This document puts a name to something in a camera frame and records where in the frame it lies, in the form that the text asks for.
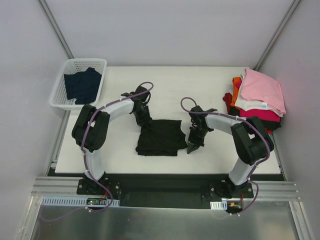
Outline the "magenta t shirt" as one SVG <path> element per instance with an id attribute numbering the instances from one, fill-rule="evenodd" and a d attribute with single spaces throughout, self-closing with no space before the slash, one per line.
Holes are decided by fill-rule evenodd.
<path id="1" fill-rule="evenodd" d="M 277 122 L 279 123 L 281 121 L 281 117 L 277 115 L 275 112 L 272 110 L 264 110 L 264 109 L 250 109 L 250 110 L 239 110 L 239 114 L 241 117 L 252 117 L 252 116 L 257 116 L 261 120 L 264 121 L 270 121 L 270 122 Z"/>

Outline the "pink t shirt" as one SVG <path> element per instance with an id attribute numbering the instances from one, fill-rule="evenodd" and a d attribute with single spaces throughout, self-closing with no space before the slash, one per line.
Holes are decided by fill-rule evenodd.
<path id="1" fill-rule="evenodd" d="M 272 77 L 246 68 L 239 95 L 247 102 L 259 101 L 259 106 L 266 104 L 281 115 L 286 114 L 285 101 L 281 85 Z"/>

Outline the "red t shirt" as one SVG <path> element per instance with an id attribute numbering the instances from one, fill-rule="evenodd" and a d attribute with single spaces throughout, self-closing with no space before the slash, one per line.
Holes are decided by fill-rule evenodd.
<path id="1" fill-rule="evenodd" d="M 227 113 L 229 115 L 232 116 L 240 116 L 240 110 L 237 109 L 234 106 L 231 106 L 231 102 L 232 102 L 232 94 L 231 93 L 226 93 L 224 95 L 224 97 L 222 98 L 222 100 L 224 101 L 225 105 L 226 105 L 226 109 L 227 109 Z"/>

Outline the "white plastic laundry basket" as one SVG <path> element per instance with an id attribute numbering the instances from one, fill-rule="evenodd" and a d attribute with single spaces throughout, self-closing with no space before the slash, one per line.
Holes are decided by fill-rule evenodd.
<path id="1" fill-rule="evenodd" d="M 97 95 L 91 105 L 96 106 L 100 99 L 105 73 L 107 68 L 107 61 L 103 58 L 71 58 L 64 62 L 56 77 L 50 98 L 49 104 L 52 107 L 61 108 L 65 111 L 80 110 L 83 104 L 76 104 L 76 99 L 67 99 L 67 92 L 65 86 L 64 75 L 74 75 L 78 72 L 84 72 L 88 68 L 95 69 L 101 74 L 100 84 L 97 90 Z"/>

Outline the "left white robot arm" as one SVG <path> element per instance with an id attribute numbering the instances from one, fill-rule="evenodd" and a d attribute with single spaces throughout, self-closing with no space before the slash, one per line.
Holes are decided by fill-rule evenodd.
<path id="1" fill-rule="evenodd" d="M 134 115 L 139 127 L 148 125 L 150 116 L 148 103 L 151 90 L 139 85 L 133 92 L 123 93 L 117 100 L 96 108 L 86 104 L 82 107 L 71 136 L 80 147 L 85 166 L 84 175 L 90 179 L 88 188 L 96 195 L 103 193 L 106 182 L 101 179 L 105 171 L 102 167 L 101 147 L 104 145 L 109 123 L 123 115 Z"/>

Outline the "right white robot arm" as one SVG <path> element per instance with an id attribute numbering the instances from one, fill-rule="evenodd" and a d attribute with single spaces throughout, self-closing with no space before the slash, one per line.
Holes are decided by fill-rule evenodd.
<path id="1" fill-rule="evenodd" d="M 266 161 L 274 150 L 274 144 L 262 121 L 257 116 L 249 118 L 218 113 L 211 108 L 204 111 L 196 105 L 188 111 L 191 127 L 187 140 L 187 153 L 204 146 L 205 136 L 219 130 L 232 136 L 237 161 L 225 180 L 214 186 L 214 193 L 222 198 L 235 198 L 261 161 Z"/>

